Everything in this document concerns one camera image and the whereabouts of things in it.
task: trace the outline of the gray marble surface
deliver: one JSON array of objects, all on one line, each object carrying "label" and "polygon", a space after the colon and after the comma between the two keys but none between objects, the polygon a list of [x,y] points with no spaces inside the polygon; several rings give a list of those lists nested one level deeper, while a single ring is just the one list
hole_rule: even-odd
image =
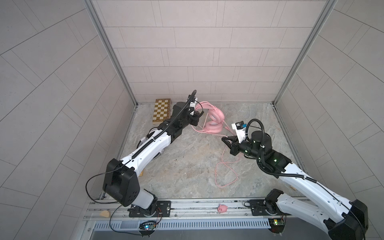
[{"label": "gray marble surface", "polygon": [[[276,119],[273,107],[269,103],[221,103],[215,104],[225,115],[230,124],[243,120],[247,123],[252,118],[260,119],[265,132],[272,138],[273,148],[295,162],[291,149]],[[129,132],[122,157],[136,149],[139,140],[157,125],[152,124],[153,104],[138,106]],[[205,114],[200,119],[203,125]],[[223,135],[232,135],[223,129]],[[219,188],[215,184],[215,166],[223,159],[237,175],[238,180],[229,186]],[[195,132],[187,126],[181,136],[164,149],[164,153],[151,161],[139,177],[141,188],[147,189],[159,198],[219,198],[219,197],[265,197],[273,188],[280,189],[291,196],[302,194],[291,189],[282,181],[263,173],[256,162],[246,159],[242,154],[232,156],[229,148],[220,136]],[[217,183],[224,185],[236,179],[236,175],[224,164],[217,168]]]}]

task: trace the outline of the pink ear cushion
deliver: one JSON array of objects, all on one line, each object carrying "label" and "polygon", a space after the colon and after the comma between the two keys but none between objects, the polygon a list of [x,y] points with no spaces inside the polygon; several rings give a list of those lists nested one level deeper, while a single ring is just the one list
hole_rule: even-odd
[{"label": "pink ear cushion", "polygon": [[213,121],[215,121],[215,122],[217,122],[217,123],[221,123],[221,119],[224,119],[224,114],[223,114],[223,112],[222,111],[218,111],[218,112],[216,112],[216,111],[214,111],[214,110],[209,110],[208,111],[208,116],[213,120]]},{"label": "pink ear cushion", "polygon": [[223,129],[223,124],[221,122],[209,121],[205,124],[204,129],[212,133],[218,133]]}]

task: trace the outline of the checkered pattern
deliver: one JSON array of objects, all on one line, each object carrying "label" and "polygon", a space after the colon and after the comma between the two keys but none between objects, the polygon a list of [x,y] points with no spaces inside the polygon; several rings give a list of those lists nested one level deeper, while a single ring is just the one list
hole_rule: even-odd
[{"label": "checkered pattern", "polygon": [[152,122],[154,124],[162,123],[165,119],[170,118],[169,114],[170,114],[170,98],[156,99]]}]

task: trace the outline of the gray wall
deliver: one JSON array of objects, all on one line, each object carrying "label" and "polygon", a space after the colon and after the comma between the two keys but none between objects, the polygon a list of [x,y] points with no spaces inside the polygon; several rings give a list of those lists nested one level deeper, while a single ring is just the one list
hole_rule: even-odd
[{"label": "gray wall", "polygon": [[272,101],[325,1],[92,1],[138,102]]},{"label": "gray wall", "polygon": [[0,238],[69,239],[134,105],[81,0],[0,12]]},{"label": "gray wall", "polygon": [[277,109],[308,170],[384,238],[384,1],[339,0]]}]

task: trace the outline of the pink headphones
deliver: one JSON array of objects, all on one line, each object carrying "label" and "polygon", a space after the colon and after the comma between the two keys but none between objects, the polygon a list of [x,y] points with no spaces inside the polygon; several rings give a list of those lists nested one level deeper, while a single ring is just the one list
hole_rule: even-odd
[{"label": "pink headphones", "polygon": [[209,121],[206,123],[207,118],[205,118],[203,130],[196,130],[197,132],[204,132],[204,133],[219,133],[223,130],[223,123],[226,124],[224,121],[224,114],[223,112],[215,107],[214,105],[210,104],[209,102],[201,102],[200,104],[197,104],[195,109],[209,109],[207,117],[209,116],[212,121]]}]

